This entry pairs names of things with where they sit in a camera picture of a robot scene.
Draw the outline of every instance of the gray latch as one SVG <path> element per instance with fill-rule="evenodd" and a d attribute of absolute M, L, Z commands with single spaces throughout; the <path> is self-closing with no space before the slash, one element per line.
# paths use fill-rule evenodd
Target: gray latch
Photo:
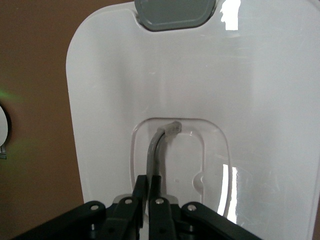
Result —
<path fill-rule="evenodd" d="M 211 16 L 216 0 L 134 0 L 140 22 L 151 31 L 194 28 Z"/>

